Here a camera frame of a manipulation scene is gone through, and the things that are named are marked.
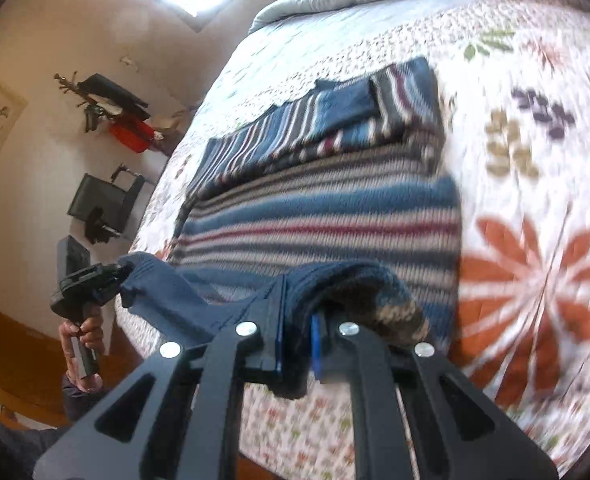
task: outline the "hand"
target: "hand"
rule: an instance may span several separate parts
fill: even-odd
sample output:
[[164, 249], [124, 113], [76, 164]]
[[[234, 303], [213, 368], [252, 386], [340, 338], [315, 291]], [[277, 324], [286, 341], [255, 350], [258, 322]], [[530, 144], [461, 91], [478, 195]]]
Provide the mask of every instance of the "hand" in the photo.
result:
[[62, 351], [66, 359], [66, 375], [71, 384], [74, 384], [80, 391], [91, 393], [102, 389], [102, 378], [95, 374], [93, 376], [80, 379], [78, 377], [77, 359], [73, 352], [73, 343], [70, 340], [73, 336], [78, 336], [80, 341], [91, 350], [97, 353], [104, 353], [104, 331], [102, 331], [102, 309], [97, 305], [91, 309], [91, 317], [88, 317], [82, 326], [77, 326], [69, 320], [65, 320], [60, 325], [60, 341], [62, 342]]

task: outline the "wall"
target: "wall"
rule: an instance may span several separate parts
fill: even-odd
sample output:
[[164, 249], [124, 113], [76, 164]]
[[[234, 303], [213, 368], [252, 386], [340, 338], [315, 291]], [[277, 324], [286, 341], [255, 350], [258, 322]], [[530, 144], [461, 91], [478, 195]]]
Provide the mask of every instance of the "wall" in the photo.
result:
[[[0, 81], [29, 103], [0, 154], [0, 311], [53, 336], [59, 320], [48, 301], [56, 282], [55, 247], [81, 231], [66, 211], [83, 174], [108, 178], [124, 161], [156, 179], [165, 162], [159, 153], [136, 155], [107, 134], [85, 134], [80, 99], [63, 95], [53, 74], [100, 72], [155, 112], [181, 108], [150, 78], [118, 62], [120, 50], [87, 12], [70, 0], [7, 0], [0, 11]], [[129, 184], [126, 177], [122, 183]], [[96, 246], [94, 256], [112, 260], [129, 244]]]
[[[0, 81], [28, 100], [0, 155], [0, 311], [56, 336], [48, 299], [55, 246], [82, 228], [66, 211], [84, 173], [107, 178], [120, 162], [155, 179], [165, 158], [136, 155], [106, 134], [84, 134], [75, 96], [53, 74], [100, 72], [170, 113], [200, 100], [258, 10], [274, 0], [234, 0], [199, 34], [160, 0], [7, 0], [0, 10]], [[119, 62], [128, 55], [139, 72]], [[146, 206], [143, 197], [136, 209]], [[121, 240], [95, 246], [111, 261]], [[105, 317], [110, 318], [111, 311]]]
[[274, 1], [233, 0], [199, 33], [160, 0], [110, 0], [94, 12], [103, 18], [102, 30], [142, 72], [189, 105], [203, 98], [255, 15]]

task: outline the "blue striped fabric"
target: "blue striped fabric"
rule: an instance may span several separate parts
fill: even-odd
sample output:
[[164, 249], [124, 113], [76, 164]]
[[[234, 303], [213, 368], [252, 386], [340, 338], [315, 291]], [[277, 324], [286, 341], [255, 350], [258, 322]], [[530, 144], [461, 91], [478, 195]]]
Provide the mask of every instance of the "blue striped fabric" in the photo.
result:
[[[314, 110], [321, 99], [334, 103], [332, 113]], [[357, 111], [352, 123], [342, 103]], [[453, 180], [435, 174], [443, 138], [423, 58], [344, 83], [319, 81], [301, 100], [210, 141], [169, 263], [192, 273], [209, 302], [228, 303], [294, 267], [374, 260], [404, 282], [445, 348], [460, 211]], [[402, 330], [399, 312], [377, 316], [356, 320], [380, 333]]]

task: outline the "floral quilt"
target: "floral quilt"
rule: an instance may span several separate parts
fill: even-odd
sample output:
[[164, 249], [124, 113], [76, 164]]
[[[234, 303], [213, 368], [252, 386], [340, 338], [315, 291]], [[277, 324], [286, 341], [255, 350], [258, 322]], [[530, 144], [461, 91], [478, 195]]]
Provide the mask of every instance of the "floral quilt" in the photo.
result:
[[[425, 56], [446, 128], [443, 167], [462, 203], [457, 332], [450, 358], [567, 472], [590, 444], [590, 8], [583, 0], [478, 0], [390, 28], [316, 60], [289, 60], [262, 88], [221, 82], [171, 158], [133, 250], [168, 254], [208, 137], [273, 103]], [[117, 307], [143, 355], [159, 333]], [[355, 477], [345, 385], [306, 399], [247, 385], [241, 451], [287, 479]]]

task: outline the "bed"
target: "bed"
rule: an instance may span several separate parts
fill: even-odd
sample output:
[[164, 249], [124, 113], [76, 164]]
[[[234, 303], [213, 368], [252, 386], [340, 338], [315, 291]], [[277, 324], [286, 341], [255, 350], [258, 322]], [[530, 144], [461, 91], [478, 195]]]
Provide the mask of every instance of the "bed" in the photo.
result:
[[[565, 475], [590, 445], [590, 5], [310, 1], [256, 19], [169, 160], [132, 250], [169, 257], [209, 138], [319, 79], [424, 56], [446, 134], [440, 171], [462, 208], [449, 356]], [[159, 348], [157, 330], [116, 311], [139, 354]], [[247, 385], [240, 451], [287, 480], [350, 479], [351, 425], [343, 386], [311, 380], [305, 399], [286, 401]]]

